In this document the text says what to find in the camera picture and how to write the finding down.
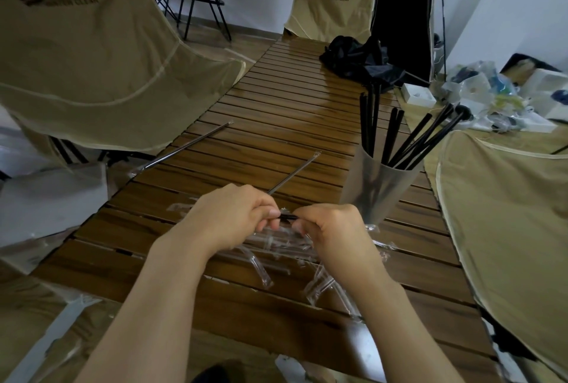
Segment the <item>thin metal rod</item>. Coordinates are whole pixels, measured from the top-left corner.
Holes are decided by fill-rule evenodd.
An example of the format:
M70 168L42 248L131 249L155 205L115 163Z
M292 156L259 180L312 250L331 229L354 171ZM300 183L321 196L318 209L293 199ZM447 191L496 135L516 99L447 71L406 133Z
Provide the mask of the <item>thin metal rod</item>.
M220 125L220 126L214 128L214 129L212 129L211 131L209 131L209 132L207 132L207 133L205 133L205 134L203 134L203 135L201 135L201 136L198 136L197 138L195 138L195 139L193 139L193 140L187 142L186 144L182 145L181 147L178 147L178 148L176 148L175 150L172 150L171 152L169 152L169 153L167 153L167 154L165 154L165 155L163 155L163 156L158 156L158 157L156 157L155 159L153 159L153 160L147 162L146 164L142 164L142 165L140 165L140 166L134 168L133 170L131 170L131 171L128 172L128 177L129 177L130 179L131 179L131 178L134 178L135 176L137 176L137 175L140 174L141 172L143 172L143 171L145 171L145 170L147 170L147 169L150 169L150 168L154 167L155 165L158 165L158 164L160 164L160 163L166 161L167 159L173 157L174 155L180 153L181 151L186 150L186 149L188 149L189 147L195 145L196 143L198 143L198 142L200 142L200 141L202 141L202 140L204 140L204 139L206 139L206 138L208 138L208 137L210 137L210 136L216 134L217 132L221 131L222 129L224 129L224 128L226 128L226 127L229 127L229 126L232 125L233 123L234 123L234 120L231 120L231 121L229 121L229 122L226 122L226 123L224 123L224 124L222 124L222 125Z

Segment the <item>person's left hand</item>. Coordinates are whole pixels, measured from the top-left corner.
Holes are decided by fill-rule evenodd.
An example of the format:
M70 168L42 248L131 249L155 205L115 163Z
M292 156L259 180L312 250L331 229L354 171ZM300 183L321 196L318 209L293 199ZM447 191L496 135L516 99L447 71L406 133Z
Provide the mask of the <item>person's left hand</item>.
M242 244L242 194L267 194L251 185L228 184L201 196L169 231L175 255L204 263L218 251Z

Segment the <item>heap of plastic packaging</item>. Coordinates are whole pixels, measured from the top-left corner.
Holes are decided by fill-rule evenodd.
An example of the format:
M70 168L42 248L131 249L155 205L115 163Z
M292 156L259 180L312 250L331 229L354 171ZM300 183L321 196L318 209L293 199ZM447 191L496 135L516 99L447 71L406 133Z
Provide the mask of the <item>heap of plastic packaging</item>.
M568 125L568 73L526 55L515 54L501 71L492 61L458 65L439 95L454 106L448 121L461 117L458 130L549 134Z

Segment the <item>pile of clear plastic wrappers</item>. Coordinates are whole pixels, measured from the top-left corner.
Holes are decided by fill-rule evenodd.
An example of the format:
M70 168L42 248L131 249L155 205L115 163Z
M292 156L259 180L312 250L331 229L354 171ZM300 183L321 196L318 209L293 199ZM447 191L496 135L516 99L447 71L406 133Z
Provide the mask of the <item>pile of clear plastic wrappers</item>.
M288 235L286 237L276 238L276 242L273 243L269 247L269 250L276 253L277 255L282 255L282 256L290 257L290 258L300 258L300 259L303 259L303 260L308 259L309 255L317 255L317 252L313 248L313 244L312 244L309 236L302 236L299 232L297 232L295 229L293 229L293 222L294 221L295 220L292 221L291 229L295 231L295 234ZM272 226L268 226L268 227L269 227L270 230L278 231L279 225L275 229ZM256 236L259 237L259 240L253 240L254 245L259 245L261 242L263 242L264 244L268 244L267 234L262 234L261 232L262 231L259 231L259 233L256 235Z

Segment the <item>black fabric bag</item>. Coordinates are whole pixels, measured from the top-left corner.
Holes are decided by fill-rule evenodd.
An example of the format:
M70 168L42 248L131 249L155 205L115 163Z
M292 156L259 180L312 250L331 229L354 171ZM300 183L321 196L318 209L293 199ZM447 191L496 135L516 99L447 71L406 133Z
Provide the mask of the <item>black fabric bag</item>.
M365 43L351 36L337 36L319 60L337 76L364 86L392 87L406 75L404 69L389 63L387 47L373 36Z

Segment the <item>grey tape strip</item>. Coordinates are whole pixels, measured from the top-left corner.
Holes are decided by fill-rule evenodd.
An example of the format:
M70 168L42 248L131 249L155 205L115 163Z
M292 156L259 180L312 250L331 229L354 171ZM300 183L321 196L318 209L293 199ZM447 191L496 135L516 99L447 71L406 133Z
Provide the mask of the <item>grey tape strip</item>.
M29 349L3 383L32 383L32 378L44 363L53 343L67 333L85 308L101 301L101 299L80 294L75 300L68 302L48 326L44 335Z

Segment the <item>person's left forearm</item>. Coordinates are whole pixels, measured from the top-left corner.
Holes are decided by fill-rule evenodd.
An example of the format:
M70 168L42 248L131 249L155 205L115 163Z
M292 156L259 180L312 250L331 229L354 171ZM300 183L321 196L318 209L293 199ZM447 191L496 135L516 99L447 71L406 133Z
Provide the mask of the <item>person's left forearm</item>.
M74 383L184 383L195 296L211 250L174 227L152 245L118 314Z

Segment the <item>white plastic sheet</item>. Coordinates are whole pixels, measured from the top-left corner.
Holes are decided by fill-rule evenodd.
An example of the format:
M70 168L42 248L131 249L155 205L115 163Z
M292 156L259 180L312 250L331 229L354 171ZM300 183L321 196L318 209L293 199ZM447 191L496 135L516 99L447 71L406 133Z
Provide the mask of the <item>white plastic sheet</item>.
M108 197L102 163L7 180L0 189L0 263L31 273Z

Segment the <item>metal rod with black handle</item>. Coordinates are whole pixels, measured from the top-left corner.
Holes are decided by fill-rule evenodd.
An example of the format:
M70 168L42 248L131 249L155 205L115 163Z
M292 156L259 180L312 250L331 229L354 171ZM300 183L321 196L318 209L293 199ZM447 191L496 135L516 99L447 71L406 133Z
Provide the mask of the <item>metal rod with black handle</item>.
M302 170L304 170L306 167L308 167L309 164L311 164L313 161L315 161L321 154L322 154L321 151L314 152L313 156L311 156L306 161L304 161L299 167L297 167L294 171L292 171L290 174L288 174L284 179L280 180L279 183L277 183L275 186L273 186L266 193L268 195L273 195L282 186L284 186L287 182L289 182L292 178L294 178L298 173L300 173Z

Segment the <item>person's right hand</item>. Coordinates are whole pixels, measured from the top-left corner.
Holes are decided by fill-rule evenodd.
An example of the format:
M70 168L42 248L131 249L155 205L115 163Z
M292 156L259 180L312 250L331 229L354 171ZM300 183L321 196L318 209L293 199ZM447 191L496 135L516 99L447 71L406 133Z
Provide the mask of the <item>person's right hand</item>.
M326 206L324 246L317 255L329 274L349 294L356 296L366 289L387 291L395 285L353 205L311 206Z

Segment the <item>large beige fabric chair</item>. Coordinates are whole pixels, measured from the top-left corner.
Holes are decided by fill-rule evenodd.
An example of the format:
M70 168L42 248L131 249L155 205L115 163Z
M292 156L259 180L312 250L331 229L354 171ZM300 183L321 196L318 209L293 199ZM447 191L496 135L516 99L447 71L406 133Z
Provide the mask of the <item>large beige fabric chair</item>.
M49 138L156 155L246 72L180 38L154 0L0 0L0 107Z

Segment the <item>black fabric wardrobe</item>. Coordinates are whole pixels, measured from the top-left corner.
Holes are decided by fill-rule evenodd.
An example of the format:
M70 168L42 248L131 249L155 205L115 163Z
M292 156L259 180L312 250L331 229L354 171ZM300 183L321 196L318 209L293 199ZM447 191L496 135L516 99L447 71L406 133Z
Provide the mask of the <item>black fabric wardrobe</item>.
M434 0L374 0L371 33L404 83L429 86L434 77Z

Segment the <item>white open box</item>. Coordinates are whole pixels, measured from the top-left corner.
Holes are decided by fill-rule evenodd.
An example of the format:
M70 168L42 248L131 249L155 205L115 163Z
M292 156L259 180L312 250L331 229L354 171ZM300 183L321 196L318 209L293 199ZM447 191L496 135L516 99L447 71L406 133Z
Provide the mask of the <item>white open box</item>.
M405 83L401 87L401 93L404 101L410 105L432 108L437 102L427 87Z

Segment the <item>beige fabric chair with piping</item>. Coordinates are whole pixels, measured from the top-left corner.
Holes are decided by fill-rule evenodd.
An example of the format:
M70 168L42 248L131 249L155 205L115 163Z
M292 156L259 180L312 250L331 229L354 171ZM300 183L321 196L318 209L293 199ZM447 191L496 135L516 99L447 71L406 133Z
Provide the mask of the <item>beige fabric chair with piping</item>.
M454 131L436 187L477 302L568 383L568 154Z

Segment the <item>person's right forearm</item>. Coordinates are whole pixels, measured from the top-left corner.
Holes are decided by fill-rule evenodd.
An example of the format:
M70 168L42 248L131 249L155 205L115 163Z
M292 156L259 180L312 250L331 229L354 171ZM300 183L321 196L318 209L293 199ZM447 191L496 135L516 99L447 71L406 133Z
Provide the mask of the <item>person's right forearm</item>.
M335 277L373 337L387 383L465 383L381 261L345 266Z

